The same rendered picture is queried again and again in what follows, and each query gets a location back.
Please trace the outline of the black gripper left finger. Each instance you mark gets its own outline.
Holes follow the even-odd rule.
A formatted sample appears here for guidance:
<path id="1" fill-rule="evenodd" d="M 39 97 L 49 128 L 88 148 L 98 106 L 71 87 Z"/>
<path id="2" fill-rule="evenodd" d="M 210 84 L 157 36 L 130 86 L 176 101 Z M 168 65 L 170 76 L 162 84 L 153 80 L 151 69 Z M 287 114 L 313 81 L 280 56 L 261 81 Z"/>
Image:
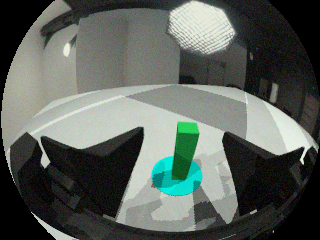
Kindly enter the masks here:
<path id="1" fill-rule="evenodd" d="M 96 204 L 104 209 L 104 215 L 116 217 L 137 156 L 143 148 L 144 128 L 133 128 L 85 149 L 69 147 L 47 136 L 40 139 L 49 163 L 52 161 L 75 176 Z"/>

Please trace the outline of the cyan circle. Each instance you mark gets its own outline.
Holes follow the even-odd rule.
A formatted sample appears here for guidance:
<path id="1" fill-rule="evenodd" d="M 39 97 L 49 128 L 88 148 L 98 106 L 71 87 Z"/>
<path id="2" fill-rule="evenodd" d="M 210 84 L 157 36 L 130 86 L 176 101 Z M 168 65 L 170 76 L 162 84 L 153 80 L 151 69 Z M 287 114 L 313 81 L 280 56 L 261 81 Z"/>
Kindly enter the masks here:
<path id="1" fill-rule="evenodd" d="M 173 196 L 188 195 L 188 193 L 196 191 L 201 184 L 201 180 L 203 180 L 203 177 L 201 177 L 203 173 L 201 173 L 199 164 L 196 164 L 195 161 L 192 160 L 187 179 L 172 180 L 172 160 L 173 156 L 165 157 L 165 159 L 157 161 L 155 167 L 153 167 L 152 180 L 157 189 Z"/>

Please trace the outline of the green rectangular post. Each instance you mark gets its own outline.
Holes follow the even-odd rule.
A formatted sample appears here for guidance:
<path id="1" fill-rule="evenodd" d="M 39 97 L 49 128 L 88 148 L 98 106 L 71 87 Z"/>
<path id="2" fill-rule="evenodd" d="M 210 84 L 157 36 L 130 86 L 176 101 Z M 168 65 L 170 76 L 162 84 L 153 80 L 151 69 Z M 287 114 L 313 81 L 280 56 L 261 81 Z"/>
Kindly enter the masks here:
<path id="1" fill-rule="evenodd" d="M 199 125 L 192 121 L 177 123 L 176 148 L 172 160 L 172 180 L 187 179 L 195 155 L 197 140 L 199 140 Z"/>

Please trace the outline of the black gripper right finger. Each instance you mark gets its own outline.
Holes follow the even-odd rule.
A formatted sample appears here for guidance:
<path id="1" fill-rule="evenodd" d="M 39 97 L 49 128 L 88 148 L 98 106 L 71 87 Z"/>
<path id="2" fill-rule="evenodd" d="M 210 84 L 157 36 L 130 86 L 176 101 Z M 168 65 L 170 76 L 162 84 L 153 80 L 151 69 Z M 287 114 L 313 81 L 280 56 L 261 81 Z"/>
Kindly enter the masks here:
<path id="1" fill-rule="evenodd" d="M 255 211 L 256 204 L 276 187 L 288 167 L 301 159 L 305 148 L 296 148 L 279 156 L 241 139 L 235 133 L 224 132 L 221 141 L 236 189 L 239 216 Z"/>

